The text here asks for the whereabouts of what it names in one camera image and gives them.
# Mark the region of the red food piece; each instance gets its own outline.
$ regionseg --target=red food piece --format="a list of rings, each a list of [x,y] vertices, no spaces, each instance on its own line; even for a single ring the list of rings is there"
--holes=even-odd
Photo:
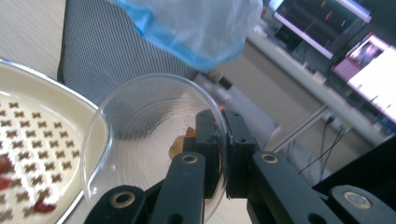
[[[6,174],[12,169],[12,163],[7,156],[0,156],[0,174]]]
[[[10,184],[11,184],[10,179],[0,177],[0,190],[8,189]]]
[[[38,199],[37,202],[35,203],[35,210],[38,213],[48,213],[53,210],[55,210],[56,205],[55,204],[50,204],[50,203],[44,203],[44,199]]]

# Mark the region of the white plate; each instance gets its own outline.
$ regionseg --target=white plate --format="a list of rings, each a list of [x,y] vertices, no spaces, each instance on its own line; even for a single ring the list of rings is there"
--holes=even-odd
[[[82,196],[79,153],[96,109],[37,71],[0,59],[0,154],[14,165],[1,175],[11,185],[0,190],[0,223],[55,223],[68,216]],[[97,133],[103,144],[106,130]],[[55,210],[33,212],[40,195]]]

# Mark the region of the screw hole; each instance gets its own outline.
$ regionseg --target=screw hole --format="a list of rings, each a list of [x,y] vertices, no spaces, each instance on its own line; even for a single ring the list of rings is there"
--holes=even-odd
[[[130,191],[115,193],[110,199],[110,204],[115,208],[124,208],[133,202],[134,194]]]
[[[196,156],[188,155],[183,157],[183,161],[186,163],[195,163],[198,161],[198,158]]]
[[[262,160],[267,162],[267,163],[277,163],[277,157],[273,156],[271,154],[263,154],[262,155]]]
[[[344,198],[359,209],[371,208],[371,203],[366,197],[359,195],[358,193],[347,191],[344,193]]]

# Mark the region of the power strip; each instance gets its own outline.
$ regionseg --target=power strip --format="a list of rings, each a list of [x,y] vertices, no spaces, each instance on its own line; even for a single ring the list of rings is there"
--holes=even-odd
[[[322,117],[322,119],[325,122],[327,122],[329,118],[334,119],[334,121],[330,124],[330,126],[333,127],[337,132],[341,132],[342,130],[344,130],[344,133],[347,133],[352,128],[352,126],[349,123],[340,119],[332,111],[329,111]]]

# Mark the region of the cable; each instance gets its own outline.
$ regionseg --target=cable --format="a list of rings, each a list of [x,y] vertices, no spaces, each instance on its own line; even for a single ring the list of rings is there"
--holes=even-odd
[[[345,132],[346,132],[345,129],[341,129],[340,132],[338,132],[337,137],[335,137],[334,142],[332,143],[332,146],[330,147],[329,154],[327,154],[326,160],[323,162],[323,167],[322,167],[322,170],[320,172],[319,181],[322,181],[324,169],[326,168],[327,161],[329,160],[330,155],[332,154],[332,150],[334,149],[335,144],[337,144],[341,140],[341,138],[344,136]]]
[[[303,51],[303,61],[304,62],[306,59],[306,53],[308,52],[308,48],[309,48],[309,45],[308,45],[308,43],[305,42],[305,47],[304,47],[304,51]]]
[[[325,140],[326,140],[326,130],[327,130],[327,127],[329,126],[329,124],[331,124],[333,121],[334,121],[334,117],[333,117],[333,116],[330,116],[330,117],[326,120],[326,124],[324,125],[323,134],[322,134],[322,141],[321,141],[321,144],[320,144],[320,154],[321,154],[321,156],[319,157],[319,159],[326,153],[326,152],[323,153],[324,143],[325,143]],[[305,166],[305,168],[304,168],[303,170],[301,170],[298,174],[300,174],[302,171],[304,171],[306,168],[308,168],[308,167],[311,166],[315,161],[318,160],[318,159],[316,159],[316,160],[314,160],[314,161],[311,162],[311,160],[312,160],[313,157],[314,157],[313,154],[311,154],[311,156],[309,156],[308,165]]]
[[[331,123],[334,121],[334,119],[331,119],[331,118],[332,118],[332,117],[329,117],[329,118],[328,118],[328,120],[326,121],[326,124],[324,125],[324,128],[323,128],[322,139],[321,139],[321,143],[320,143],[320,155],[323,154],[324,143],[325,143],[325,140],[326,140],[326,130],[327,130],[327,127],[329,126],[329,124],[331,124]],[[314,154],[311,153],[311,155],[309,156],[309,159],[308,159],[308,163],[310,163],[310,162],[312,161],[313,158],[314,158]],[[312,176],[312,173],[311,173],[311,170],[309,170],[308,178],[309,178],[310,180],[312,180],[312,179],[311,179],[311,176]]]
[[[326,153],[328,151],[330,151],[339,141],[341,140],[341,138],[336,139],[336,141],[334,141],[334,143],[332,144],[331,147],[329,147],[328,149],[326,149],[326,151],[324,151],[324,153],[322,155],[320,155],[316,160],[312,161],[311,163],[309,163],[307,166],[305,166],[305,168],[303,170],[301,170],[298,174],[300,174],[302,171],[304,171],[306,168],[308,168],[309,166],[311,166],[313,163],[315,163],[316,161],[320,160],[324,155],[326,155]]]

